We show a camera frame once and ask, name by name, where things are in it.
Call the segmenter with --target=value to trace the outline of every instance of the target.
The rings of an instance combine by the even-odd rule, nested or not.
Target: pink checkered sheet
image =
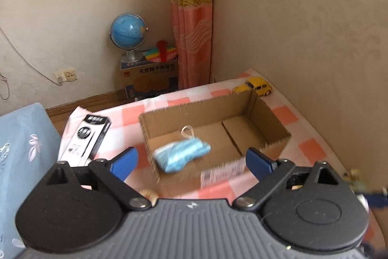
[[[156,191],[154,175],[147,159],[142,130],[138,121],[139,114],[159,108],[230,94],[234,87],[242,84],[245,78],[249,76],[262,77],[255,70],[249,69],[242,73],[238,79],[185,89],[96,112],[97,115],[108,116],[112,121],[112,125],[100,146],[96,159],[111,159],[130,146],[137,148],[138,165],[125,182],[136,190],[152,189]],[[345,168],[329,145],[290,102],[273,85],[272,87],[272,94],[262,97],[262,99],[292,134],[292,138],[283,150],[281,158],[288,158],[299,166],[312,166],[317,160],[326,160],[342,175]],[[62,136],[60,154],[65,151],[78,125],[88,113],[90,112],[78,107],[70,115]],[[226,198],[231,203],[236,197],[250,189],[257,182],[252,173],[246,172],[241,176],[178,196],[177,198]],[[376,248],[385,248],[383,234],[372,212],[370,212],[369,228],[365,239]]]

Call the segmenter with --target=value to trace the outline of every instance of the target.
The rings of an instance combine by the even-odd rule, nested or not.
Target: yellow toy car
[[[250,77],[244,84],[237,86],[233,92],[243,92],[254,89],[259,96],[268,96],[272,92],[272,87],[265,79],[261,77]]]

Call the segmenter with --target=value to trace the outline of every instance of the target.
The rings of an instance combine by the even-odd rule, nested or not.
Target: electrical cable
[[[1,33],[5,36],[5,38],[7,39],[8,43],[11,45],[11,47],[15,50],[15,52],[17,54],[20,55],[20,57],[30,66],[32,67],[34,70],[36,70],[39,74],[41,74],[43,77],[45,77],[46,79],[48,79],[49,81],[52,81],[54,84],[58,85],[58,86],[61,86],[62,83],[57,83],[56,81],[52,80],[51,78],[47,77],[46,75],[44,75],[40,70],[38,70],[36,67],[34,67],[30,62],[28,62],[28,60],[26,60],[26,58],[15,48],[15,46],[12,44],[11,40],[8,38],[8,36],[5,34],[4,30],[0,27],[0,31]],[[1,81],[4,81],[7,86],[8,86],[8,90],[9,90],[9,85],[8,85],[8,79],[4,76],[1,76]]]
[[[0,80],[5,82],[5,84],[7,85],[7,89],[8,89],[8,95],[6,98],[3,97],[3,95],[0,93],[0,98],[3,99],[3,100],[7,100],[9,98],[9,95],[11,94],[10,90],[9,90],[9,83],[8,83],[8,78],[6,78],[5,76],[3,76],[1,73],[0,73]]]

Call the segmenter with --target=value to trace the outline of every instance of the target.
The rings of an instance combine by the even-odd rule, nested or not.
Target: blue pillow
[[[23,251],[16,212],[56,162],[60,142],[41,104],[0,117],[0,258],[12,259]]]

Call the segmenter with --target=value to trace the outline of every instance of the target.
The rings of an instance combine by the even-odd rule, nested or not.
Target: screw
[[[252,207],[255,204],[255,200],[249,196],[241,196],[236,199],[236,204],[239,207]]]
[[[145,198],[133,198],[129,201],[129,205],[137,209],[142,209],[148,205],[148,200]]]

